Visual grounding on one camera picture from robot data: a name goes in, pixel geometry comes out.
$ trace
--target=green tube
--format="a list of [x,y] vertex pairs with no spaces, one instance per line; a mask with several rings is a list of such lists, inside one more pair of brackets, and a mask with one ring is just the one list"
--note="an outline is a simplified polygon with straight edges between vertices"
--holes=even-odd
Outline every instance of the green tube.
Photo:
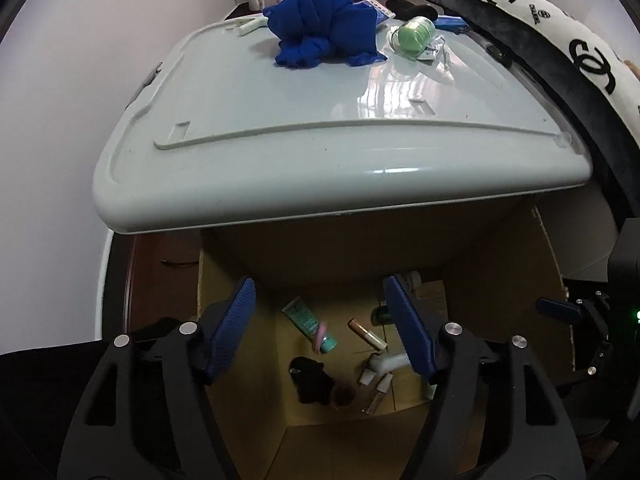
[[[305,302],[302,301],[302,298],[297,297],[295,300],[289,301],[282,311],[309,341],[314,341],[314,335],[318,330],[318,320]],[[320,345],[320,351],[326,354],[334,349],[337,344],[338,342],[327,332],[324,335],[324,342]]]

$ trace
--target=black cloth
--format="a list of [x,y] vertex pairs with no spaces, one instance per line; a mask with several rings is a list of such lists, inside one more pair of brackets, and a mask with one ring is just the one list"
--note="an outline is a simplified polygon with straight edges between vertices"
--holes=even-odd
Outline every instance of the black cloth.
[[387,0],[386,8],[396,14],[398,20],[408,22],[416,16],[424,16],[432,22],[438,19],[438,11],[430,5],[414,5],[407,0]]
[[324,363],[307,357],[295,357],[289,364],[289,375],[298,390],[302,404],[319,402],[327,406],[335,381],[322,370]]

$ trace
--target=blue gripper pad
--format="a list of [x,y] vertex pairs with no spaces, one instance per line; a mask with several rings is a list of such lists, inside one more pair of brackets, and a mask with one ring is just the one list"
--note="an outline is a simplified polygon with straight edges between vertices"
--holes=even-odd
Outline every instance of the blue gripper pad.
[[568,301],[548,300],[547,298],[539,298],[536,301],[536,310],[543,316],[557,319],[571,325],[578,324],[582,321],[582,311],[576,304]]
[[212,381],[228,370],[240,346],[242,334],[255,310],[255,282],[251,278],[229,298],[230,302],[218,329],[209,341],[209,360],[205,373]]
[[414,372],[428,380],[436,372],[434,341],[415,311],[412,298],[401,283],[401,278],[389,276],[383,280],[383,286],[386,306],[398,329],[411,366]]

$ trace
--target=tube of cream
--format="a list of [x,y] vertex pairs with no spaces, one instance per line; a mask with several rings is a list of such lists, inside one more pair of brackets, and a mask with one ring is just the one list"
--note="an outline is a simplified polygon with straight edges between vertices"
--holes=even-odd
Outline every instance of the tube of cream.
[[[311,312],[305,302],[302,301],[302,298],[297,297],[295,300],[289,301],[289,303],[287,303],[287,305],[282,309],[282,312],[291,320],[296,328],[300,330],[300,332],[302,332],[309,341],[311,341],[311,343],[314,342],[314,337],[318,330],[319,323],[316,316],[314,316],[314,313]],[[324,342],[320,345],[320,351],[323,354],[326,354],[338,344],[338,342],[331,337],[328,332],[324,334],[323,339]]]
[[369,343],[373,348],[379,351],[383,351],[386,348],[386,343],[382,341],[377,335],[373,332],[370,332],[366,328],[364,328],[360,323],[358,323],[355,319],[351,319],[347,326],[351,328],[353,332],[359,335],[364,341]]

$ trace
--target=blue plastic item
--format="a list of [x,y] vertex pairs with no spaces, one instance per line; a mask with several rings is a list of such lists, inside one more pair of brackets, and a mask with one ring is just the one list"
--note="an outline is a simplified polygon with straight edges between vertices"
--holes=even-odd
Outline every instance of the blue plastic item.
[[209,340],[209,359],[205,373],[212,381],[231,366],[254,310],[255,283],[251,278],[247,278],[237,293],[230,298],[230,305],[218,329]]
[[536,301],[536,310],[543,316],[557,319],[568,324],[577,324],[582,320],[580,307],[567,301],[548,300],[539,298]]
[[377,0],[363,0],[353,5],[355,7],[372,7],[376,11],[376,27],[379,27],[395,16],[395,13],[391,12]]
[[386,60],[376,48],[378,13],[353,0],[282,0],[262,12],[280,38],[276,63],[311,68],[341,56],[351,66]]
[[440,30],[448,30],[456,34],[466,32],[470,28],[465,20],[457,16],[438,16],[438,19],[433,22],[433,25]]
[[429,380],[436,373],[435,344],[397,276],[384,279],[386,306],[414,372]]

